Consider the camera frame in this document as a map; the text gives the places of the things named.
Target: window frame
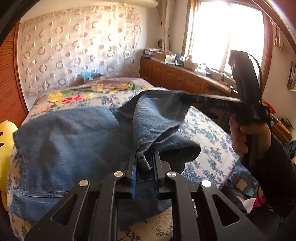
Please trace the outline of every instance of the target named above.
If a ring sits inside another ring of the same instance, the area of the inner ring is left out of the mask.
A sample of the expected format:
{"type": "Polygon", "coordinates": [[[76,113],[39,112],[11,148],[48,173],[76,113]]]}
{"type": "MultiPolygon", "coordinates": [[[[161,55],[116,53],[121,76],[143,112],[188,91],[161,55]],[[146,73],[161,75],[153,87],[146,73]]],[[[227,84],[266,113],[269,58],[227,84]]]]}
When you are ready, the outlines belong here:
{"type": "MultiPolygon", "coordinates": [[[[187,14],[186,14],[186,24],[185,24],[185,33],[183,38],[183,46],[182,46],[182,52],[181,55],[185,56],[185,52],[189,52],[189,50],[186,49],[189,45],[187,44],[190,39],[187,37],[191,37],[191,31],[192,31],[192,19],[195,12],[197,12],[200,8],[201,2],[212,2],[215,0],[188,0],[187,3],[187,14]]],[[[262,70],[262,92],[264,91],[267,78],[269,75],[270,70],[270,64],[271,64],[271,57],[272,57],[272,48],[273,48],[273,33],[272,33],[272,25],[270,22],[269,16],[252,0],[218,0],[218,1],[225,1],[228,3],[235,3],[240,4],[246,7],[251,7],[256,10],[262,11],[263,14],[263,24],[264,24],[264,47],[263,47],[263,56],[262,56],[262,62],[261,62],[261,70],[262,70]]]]}

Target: hand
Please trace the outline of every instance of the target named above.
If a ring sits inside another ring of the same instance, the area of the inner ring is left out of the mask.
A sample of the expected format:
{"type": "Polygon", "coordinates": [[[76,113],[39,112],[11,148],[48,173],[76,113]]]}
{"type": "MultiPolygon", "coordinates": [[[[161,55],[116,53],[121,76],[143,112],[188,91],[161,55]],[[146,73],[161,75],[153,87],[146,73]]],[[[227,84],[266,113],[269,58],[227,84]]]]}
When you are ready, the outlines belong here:
{"type": "Polygon", "coordinates": [[[252,123],[249,125],[239,126],[235,118],[232,116],[229,120],[232,148],[236,154],[243,157],[248,153],[246,145],[246,135],[258,135],[258,157],[262,158],[271,145],[271,133],[267,124],[252,123]]]}

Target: window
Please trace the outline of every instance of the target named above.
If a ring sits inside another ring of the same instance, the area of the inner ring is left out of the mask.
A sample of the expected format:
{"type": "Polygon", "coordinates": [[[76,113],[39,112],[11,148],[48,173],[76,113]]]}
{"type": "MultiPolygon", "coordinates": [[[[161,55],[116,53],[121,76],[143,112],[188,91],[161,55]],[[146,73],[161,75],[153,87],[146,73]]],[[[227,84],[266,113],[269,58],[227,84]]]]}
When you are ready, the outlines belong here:
{"type": "MultiPolygon", "coordinates": [[[[185,49],[194,62],[228,73],[231,73],[230,50],[248,52],[261,64],[263,14],[257,9],[225,1],[201,2],[193,16],[192,37],[187,37],[185,49]]],[[[253,64],[258,74],[259,69],[255,62],[253,64]]]]}

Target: pillow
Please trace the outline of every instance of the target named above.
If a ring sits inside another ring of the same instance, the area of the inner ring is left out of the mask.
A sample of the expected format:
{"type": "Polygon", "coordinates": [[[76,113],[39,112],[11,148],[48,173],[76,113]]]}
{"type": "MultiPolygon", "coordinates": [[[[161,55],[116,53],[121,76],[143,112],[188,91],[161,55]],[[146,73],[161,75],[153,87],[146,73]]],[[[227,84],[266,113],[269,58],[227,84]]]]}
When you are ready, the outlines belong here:
{"type": "Polygon", "coordinates": [[[11,152],[14,146],[12,134],[17,130],[14,123],[5,120],[0,123],[0,191],[2,203],[7,211],[7,170],[9,166],[11,152]]]}

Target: bed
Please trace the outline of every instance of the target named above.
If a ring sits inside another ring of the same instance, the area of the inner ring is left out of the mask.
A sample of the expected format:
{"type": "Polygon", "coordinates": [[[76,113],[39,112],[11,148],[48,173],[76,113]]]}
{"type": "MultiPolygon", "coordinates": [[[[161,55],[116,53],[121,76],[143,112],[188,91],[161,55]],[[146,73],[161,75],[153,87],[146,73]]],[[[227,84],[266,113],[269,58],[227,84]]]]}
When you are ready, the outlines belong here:
{"type": "MultiPolygon", "coordinates": [[[[121,106],[139,92],[155,88],[140,78],[117,78],[100,80],[91,84],[70,87],[40,95],[23,124],[33,118],[65,109],[87,108],[91,106],[121,106]]],[[[186,163],[182,173],[188,180],[199,182],[209,179],[218,188],[222,187],[232,174],[238,156],[231,147],[231,138],[216,123],[191,107],[178,130],[187,139],[201,146],[196,160],[186,163]]],[[[12,191],[18,188],[19,161],[16,149],[13,149],[7,180],[8,206],[12,202],[12,191]]],[[[14,234],[23,240],[33,223],[25,221],[9,212],[14,234]]],[[[119,229],[117,240],[169,240],[173,235],[171,208],[143,222],[119,229]]]]}

